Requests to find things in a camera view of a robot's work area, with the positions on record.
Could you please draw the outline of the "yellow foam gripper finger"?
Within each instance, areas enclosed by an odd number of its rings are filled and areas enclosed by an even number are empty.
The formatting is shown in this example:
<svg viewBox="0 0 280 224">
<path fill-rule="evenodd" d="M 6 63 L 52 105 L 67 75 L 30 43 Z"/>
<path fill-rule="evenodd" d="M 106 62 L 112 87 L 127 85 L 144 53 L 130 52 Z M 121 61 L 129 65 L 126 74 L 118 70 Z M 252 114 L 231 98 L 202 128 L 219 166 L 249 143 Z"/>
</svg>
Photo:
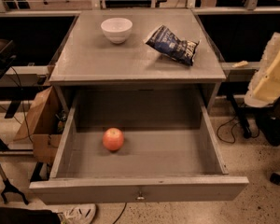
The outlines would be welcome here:
<svg viewBox="0 0 280 224">
<path fill-rule="evenodd" d="M 256 99 L 267 103 L 280 97 L 280 34 L 274 34 L 267 43 L 252 93 Z"/>
</svg>

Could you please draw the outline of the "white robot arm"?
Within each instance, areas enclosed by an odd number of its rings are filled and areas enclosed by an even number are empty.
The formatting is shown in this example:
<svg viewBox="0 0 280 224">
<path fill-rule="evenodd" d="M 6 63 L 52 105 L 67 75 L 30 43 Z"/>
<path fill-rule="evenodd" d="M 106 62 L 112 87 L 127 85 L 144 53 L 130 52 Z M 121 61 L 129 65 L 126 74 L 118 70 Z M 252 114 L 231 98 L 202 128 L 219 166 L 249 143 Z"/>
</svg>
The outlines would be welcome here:
<svg viewBox="0 0 280 224">
<path fill-rule="evenodd" d="M 245 104 L 252 107 L 272 105 L 280 97 L 280 34 L 274 33 L 252 76 L 245 94 Z"/>
</svg>

